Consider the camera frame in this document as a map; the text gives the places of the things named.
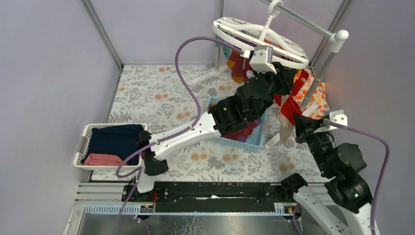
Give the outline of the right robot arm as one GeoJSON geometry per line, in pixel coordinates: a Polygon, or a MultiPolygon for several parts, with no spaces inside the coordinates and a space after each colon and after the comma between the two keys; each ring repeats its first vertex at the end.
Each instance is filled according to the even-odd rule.
{"type": "Polygon", "coordinates": [[[332,131],[348,127],[342,110],[328,112],[321,119],[294,114],[297,143],[306,143],[316,162],[329,198],[338,206],[346,222],[338,219],[319,199],[311,186],[298,173],[281,182],[281,197],[295,201],[306,209],[330,235],[377,235],[376,223],[371,219],[373,196],[359,172],[367,167],[358,145],[334,145],[332,131]]]}

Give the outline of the white clip hanger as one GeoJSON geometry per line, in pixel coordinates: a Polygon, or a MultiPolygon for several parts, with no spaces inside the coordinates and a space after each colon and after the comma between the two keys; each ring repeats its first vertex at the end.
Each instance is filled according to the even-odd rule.
{"type": "Polygon", "coordinates": [[[278,62],[285,67],[298,70],[304,69],[308,66],[309,60],[303,48],[270,28],[273,19],[279,14],[277,6],[282,6],[282,1],[271,2],[268,7],[269,17],[264,25],[233,17],[221,17],[213,22],[212,30],[220,39],[244,51],[245,58],[252,57],[256,46],[270,46],[274,51],[273,63],[278,62]]]}

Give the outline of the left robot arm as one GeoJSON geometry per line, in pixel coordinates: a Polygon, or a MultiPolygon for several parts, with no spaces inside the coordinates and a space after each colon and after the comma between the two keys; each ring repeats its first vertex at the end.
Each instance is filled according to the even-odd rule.
{"type": "Polygon", "coordinates": [[[218,101],[198,114],[194,121],[164,133],[140,133],[140,145],[144,149],[140,154],[140,166],[143,169],[136,177],[133,195],[140,201],[151,197],[156,177],[169,170],[167,157],[172,153],[245,129],[264,115],[276,95],[290,94],[297,70],[279,62],[272,63],[271,67],[276,72],[260,73],[254,69],[253,77],[238,87],[234,95],[218,101]]]}

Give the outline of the red beige sock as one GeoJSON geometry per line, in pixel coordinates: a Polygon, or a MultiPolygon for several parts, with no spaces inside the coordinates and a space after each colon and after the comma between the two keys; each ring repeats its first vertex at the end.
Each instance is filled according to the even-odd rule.
{"type": "Polygon", "coordinates": [[[286,95],[282,99],[282,104],[278,112],[278,120],[280,122],[279,136],[280,141],[286,144],[294,131],[295,121],[294,114],[301,115],[303,108],[292,95],[286,95]]]}

